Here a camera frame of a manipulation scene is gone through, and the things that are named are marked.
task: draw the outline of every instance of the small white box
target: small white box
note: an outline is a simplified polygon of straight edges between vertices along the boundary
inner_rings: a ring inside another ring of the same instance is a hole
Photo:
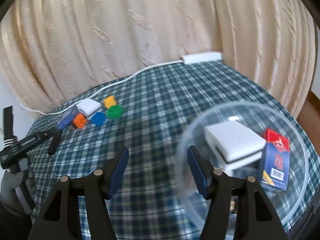
[[[78,103],[76,107],[80,113],[84,114],[85,117],[89,117],[101,108],[101,104],[91,98],[86,98]]]
[[[226,121],[204,128],[205,139],[219,166],[226,173],[262,157],[266,140],[237,121]]]
[[[209,52],[183,55],[181,58],[183,63],[187,65],[187,64],[201,63],[206,61],[222,60],[222,54],[221,52],[217,52],[217,51],[209,51]]]

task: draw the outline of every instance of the blue checkered cloth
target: blue checkered cloth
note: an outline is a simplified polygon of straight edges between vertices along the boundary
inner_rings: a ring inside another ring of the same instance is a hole
[[[102,86],[73,98],[53,112],[92,95]],[[101,127],[89,123],[76,131],[65,128],[54,156],[47,154],[51,140],[30,152],[35,156],[32,167],[38,188],[34,215],[39,213],[61,176],[86,176],[102,168],[125,145],[130,151],[129,163],[118,193],[108,203],[118,239],[198,239],[201,232],[188,220],[176,194],[175,149],[180,135],[195,117],[229,101],[258,102],[278,110],[292,122],[306,145],[308,186],[300,207],[284,225],[286,231],[317,191],[320,159],[303,129],[265,90],[222,62],[152,68],[93,99],[102,102],[109,95],[114,95],[124,109],[120,119],[109,119]],[[60,117],[40,117],[29,134],[55,126]],[[79,197],[79,211],[83,238],[90,239],[84,197]]]

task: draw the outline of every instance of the clear plastic bowl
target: clear plastic bowl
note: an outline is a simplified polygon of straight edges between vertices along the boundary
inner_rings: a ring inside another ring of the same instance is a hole
[[[204,138],[206,125],[238,119],[257,134],[266,128],[286,136],[290,141],[290,171],[287,191],[265,189],[277,214],[285,224],[296,212],[305,194],[309,173],[308,155],[304,142],[292,123],[280,112],[261,104],[251,102],[229,102],[208,109],[199,115],[181,135],[176,149],[175,175],[178,195],[190,221],[202,230],[207,217],[210,201],[199,195],[187,162],[187,149],[195,145],[203,158],[218,167],[218,161]],[[234,172],[234,177],[257,176],[258,162]],[[230,215],[227,238],[233,235],[235,215]]]

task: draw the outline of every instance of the green round piece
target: green round piece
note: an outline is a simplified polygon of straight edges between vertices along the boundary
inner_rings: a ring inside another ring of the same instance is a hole
[[[119,105],[112,106],[106,111],[106,116],[109,119],[115,119],[115,118],[120,118],[122,116],[122,107]]]

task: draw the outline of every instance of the orange block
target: orange block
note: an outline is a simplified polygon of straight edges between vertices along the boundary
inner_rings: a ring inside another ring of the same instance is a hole
[[[73,123],[76,125],[76,127],[81,129],[87,123],[87,119],[84,117],[83,114],[78,114],[76,118],[73,120]]]

